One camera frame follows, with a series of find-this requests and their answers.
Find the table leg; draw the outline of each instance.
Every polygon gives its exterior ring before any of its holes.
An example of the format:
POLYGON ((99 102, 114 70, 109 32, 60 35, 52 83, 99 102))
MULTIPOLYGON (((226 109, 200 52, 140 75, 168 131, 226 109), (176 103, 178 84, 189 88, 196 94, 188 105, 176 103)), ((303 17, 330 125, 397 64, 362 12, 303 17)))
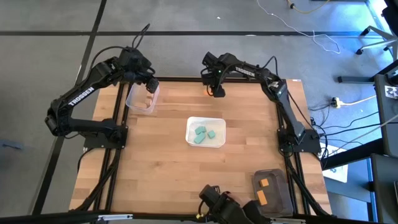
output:
MULTIPOLYGON (((386 68, 383 68, 377 74, 393 75, 398 70, 398 60, 393 61, 386 68)), ((372 77, 337 77, 339 83, 374 83, 374 76, 372 77)))

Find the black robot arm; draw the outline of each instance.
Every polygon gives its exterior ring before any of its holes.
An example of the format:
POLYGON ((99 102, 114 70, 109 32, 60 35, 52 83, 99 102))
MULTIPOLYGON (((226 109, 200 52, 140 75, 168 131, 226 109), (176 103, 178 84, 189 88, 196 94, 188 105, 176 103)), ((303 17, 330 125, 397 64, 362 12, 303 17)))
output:
POLYGON ((99 141, 104 147, 107 146, 104 141, 119 145, 118 143, 123 140, 123 128, 116 125, 113 119, 102 121, 74 119, 71 117, 72 108, 97 89, 115 85, 117 82, 142 83, 149 92, 154 93, 159 82, 153 76, 155 70, 150 66, 151 62, 140 51, 125 47, 118 58, 112 57, 98 63, 79 85, 53 100, 47 111, 46 125, 54 136, 66 136, 77 131, 86 138, 91 136, 105 139, 99 141))
POLYGON ((202 82, 207 88, 210 87, 211 93, 209 94, 214 97, 225 96, 221 84, 230 72, 238 72, 248 78, 259 80, 262 91, 268 99, 278 105, 286 122, 285 133, 280 133, 280 138, 282 138, 280 142, 287 142, 296 146, 302 142, 305 137, 305 128, 301 122, 297 121, 289 103, 286 80, 279 78, 264 67, 240 61, 230 53, 216 58, 213 54, 207 52, 202 64, 206 66, 201 73, 202 82))

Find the dark plastic container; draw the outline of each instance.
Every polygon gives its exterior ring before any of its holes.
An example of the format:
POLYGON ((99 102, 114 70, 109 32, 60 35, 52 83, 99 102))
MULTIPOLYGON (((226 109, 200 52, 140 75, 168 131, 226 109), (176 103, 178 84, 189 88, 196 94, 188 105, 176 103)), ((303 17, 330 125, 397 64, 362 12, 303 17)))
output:
POLYGON ((265 217, 284 217, 293 214, 289 188, 283 171, 280 169, 259 170, 254 173, 252 183, 257 200, 259 200, 257 196, 259 190, 262 190, 266 196, 267 204, 260 206, 265 217), (267 179, 269 185, 262 187, 262 179, 267 179))

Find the black bracket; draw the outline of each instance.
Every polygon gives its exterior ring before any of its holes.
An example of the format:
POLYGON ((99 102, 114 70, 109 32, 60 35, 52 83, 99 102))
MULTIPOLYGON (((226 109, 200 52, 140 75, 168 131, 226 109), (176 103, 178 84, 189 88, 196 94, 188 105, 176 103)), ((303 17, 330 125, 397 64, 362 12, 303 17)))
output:
POLYGON ((124 149, 126 146, 128 126, 118 126, 121 132, 121 138, 117 142, 112 142, 106 138, 104 133, 98 133, 96 135, 87 135, 84 147, 87 148, 106 148, 106 149, 124 149))
POLYGON ((306 129, 304 134, 304 138, 302 142, 297 146, 294 144, 288 144, 287 140, 287 130, 286 129, 278 129, 278 142, 279 142, 279 151, 280 152, 312 152, 319 153, 321 152, 321 146, 319 145, 318 133, 316 133, 312 129, 306 129))

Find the office chair leg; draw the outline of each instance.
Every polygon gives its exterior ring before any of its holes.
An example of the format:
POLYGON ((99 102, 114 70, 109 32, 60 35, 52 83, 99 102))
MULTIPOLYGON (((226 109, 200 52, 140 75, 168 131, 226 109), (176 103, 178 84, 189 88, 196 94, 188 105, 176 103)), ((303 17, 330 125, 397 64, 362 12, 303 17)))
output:
POLYGON ((393 39, 393 38, 395 38, 393 35, 391 35, 391 34, 389 34, 387 32, 384 32, 382 30, 379 30, 378 28, 375 28, 373 26, 368 26, 368 28, 366 28, 362 33, 365 33, 366 30, 368 30, 368 33, 369 33, 370 30, 373 30, 375 33, 379 34, 380 36, 384 37, 385 39, 393 39))
POLYGON ((378 46, 386 46, 386 45, 390 45, 392 43, 397 43, 397 39, 385 40, 385 41, 382 41, 382 42, 377 42, 377 43, 374 43, 374 44, 369 44, 369 45, 362 46, 360 49, 358 49, 356 51, 356 54, 357 55, 361 55, 362 52, 363 52, 363 49, 370 49, 370 48, 378 47, 378 46))

